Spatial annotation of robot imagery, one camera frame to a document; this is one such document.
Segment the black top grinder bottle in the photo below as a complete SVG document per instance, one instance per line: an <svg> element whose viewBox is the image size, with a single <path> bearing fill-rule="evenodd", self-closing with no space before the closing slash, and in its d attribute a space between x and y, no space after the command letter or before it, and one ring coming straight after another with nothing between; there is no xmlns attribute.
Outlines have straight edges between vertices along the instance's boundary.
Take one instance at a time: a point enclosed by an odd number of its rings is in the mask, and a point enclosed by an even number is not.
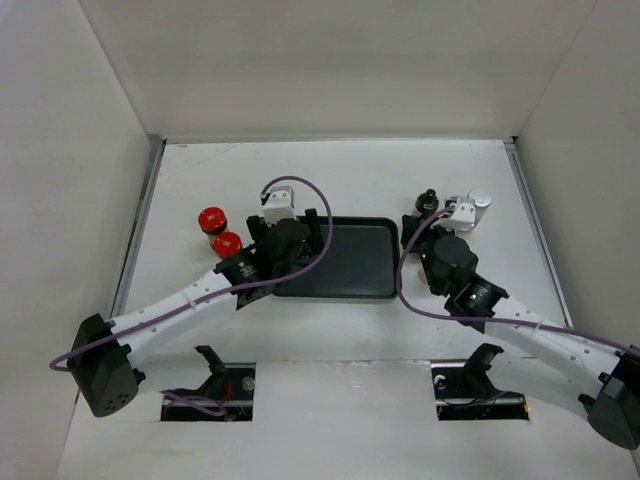
<svg viewBox="0 0 640 480"><path fill-rule="evenodd" d="M421 219L426 219L439 210L440 201L434 189L427 189L419 194L414 208Z"/></svg>

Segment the red lid jar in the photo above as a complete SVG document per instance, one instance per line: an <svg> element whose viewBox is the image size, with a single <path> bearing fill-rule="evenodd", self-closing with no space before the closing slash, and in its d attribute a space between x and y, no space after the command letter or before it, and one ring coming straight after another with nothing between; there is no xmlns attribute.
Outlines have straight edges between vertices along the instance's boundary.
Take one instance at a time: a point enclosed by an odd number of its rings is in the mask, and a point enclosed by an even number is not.
<svg viewBox="0 0 640 480"><path fill-rule="evenodd" d="M215 237L212 248L220 258L229 258L242 251L243 243L238 234L225 231Z"/></svg>
<svg viewBox="0 0 640 480"><path fill-rule="evenodd" d="M207 207L200 212L198 225L210 245L213 245L216 238L228 229L226 214L216 206Z"/></svg>

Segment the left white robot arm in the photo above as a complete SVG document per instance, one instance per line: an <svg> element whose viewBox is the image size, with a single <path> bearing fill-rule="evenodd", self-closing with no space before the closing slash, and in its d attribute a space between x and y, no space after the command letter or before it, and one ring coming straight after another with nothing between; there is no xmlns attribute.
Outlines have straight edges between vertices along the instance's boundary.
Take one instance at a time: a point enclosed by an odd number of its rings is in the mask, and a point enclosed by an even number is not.
<svg viewBox="0 0 640 480"><path fill-rule="evenodd" d="M231 317L270 295L274 287L310 272L328 252L332 225L322 227L316 210L303 218L247 223L253 244L222 258L200 279L130 314L109 320L94 314L78 327L62 357L79 392L97 417L128 405L151 378L148 360L182 334L205 322L207 313Z"/></svg>

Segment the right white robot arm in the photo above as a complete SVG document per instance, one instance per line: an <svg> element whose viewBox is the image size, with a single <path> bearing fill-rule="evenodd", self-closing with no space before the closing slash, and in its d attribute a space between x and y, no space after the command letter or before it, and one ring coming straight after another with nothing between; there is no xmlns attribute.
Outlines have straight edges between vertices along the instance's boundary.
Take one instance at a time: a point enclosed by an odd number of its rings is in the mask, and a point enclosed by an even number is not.
<svg viewBox="0 0 640 480"><path fill-rule="evenodd" d="M494 343L467 360L464 384L473 394L514 391L585 420L610 443L639 447L639 350L562 328L529 310L476 272L478 257L449 227L454 213L405 215L404 255L418 255L430 292L444 298L442 321L455 321L540 361L526 367Z"/></svg>

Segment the black plastic tray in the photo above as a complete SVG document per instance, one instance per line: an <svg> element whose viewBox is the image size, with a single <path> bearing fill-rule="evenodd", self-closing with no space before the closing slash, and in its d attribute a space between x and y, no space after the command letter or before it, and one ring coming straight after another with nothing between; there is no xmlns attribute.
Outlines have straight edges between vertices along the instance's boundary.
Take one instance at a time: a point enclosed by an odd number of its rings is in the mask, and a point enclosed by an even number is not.
<svg viewBox="0 0 640 480"><path fill-rule="evenodd" d="M396 297L396 223L384 217L336 216L330 248L309 273L274 288L282 298L389 300Z"/></svg>

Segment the silver lid shaker blue label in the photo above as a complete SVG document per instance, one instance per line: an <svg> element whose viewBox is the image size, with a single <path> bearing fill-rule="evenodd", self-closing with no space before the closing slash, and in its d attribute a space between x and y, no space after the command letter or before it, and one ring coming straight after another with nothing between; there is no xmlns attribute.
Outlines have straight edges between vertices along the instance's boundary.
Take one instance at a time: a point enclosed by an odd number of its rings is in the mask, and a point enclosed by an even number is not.
<svg viewBox="0 0 640 480"><path fill-rule="evenodd" d="M468 197L473 201L475 207L475 220L472 224L472 229L478 226L481 222L483 216L488 211L491 203L492 196L491 194L483 189L472 189L468 192Z"/></svg>

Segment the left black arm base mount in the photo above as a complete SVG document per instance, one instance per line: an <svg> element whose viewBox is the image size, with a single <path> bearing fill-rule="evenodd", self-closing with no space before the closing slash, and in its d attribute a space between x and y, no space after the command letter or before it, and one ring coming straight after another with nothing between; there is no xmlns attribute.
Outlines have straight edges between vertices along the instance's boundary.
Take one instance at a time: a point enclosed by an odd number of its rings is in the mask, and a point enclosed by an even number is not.
<svg viewBox="0 0 640 480"><path fill-rule="evenodd" d="M194 387L165 395L164 422L249 422L253 420L257 368L255 363L225 363L210 346L195 351L207 363L208 374Z"/></svg>

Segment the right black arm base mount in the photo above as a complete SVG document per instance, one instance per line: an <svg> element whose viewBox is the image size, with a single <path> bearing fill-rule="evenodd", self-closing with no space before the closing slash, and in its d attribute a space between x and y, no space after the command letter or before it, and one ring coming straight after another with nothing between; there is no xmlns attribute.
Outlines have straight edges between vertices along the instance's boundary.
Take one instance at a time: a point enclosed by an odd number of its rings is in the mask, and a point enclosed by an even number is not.
<svg viewBox="0 0 640 480"><path fill-rule="evenodd" d="M529 420L525 397L494 387L487 372L504 350L481 344L467 360L430 365L436 415L440 421Z"/></svg>

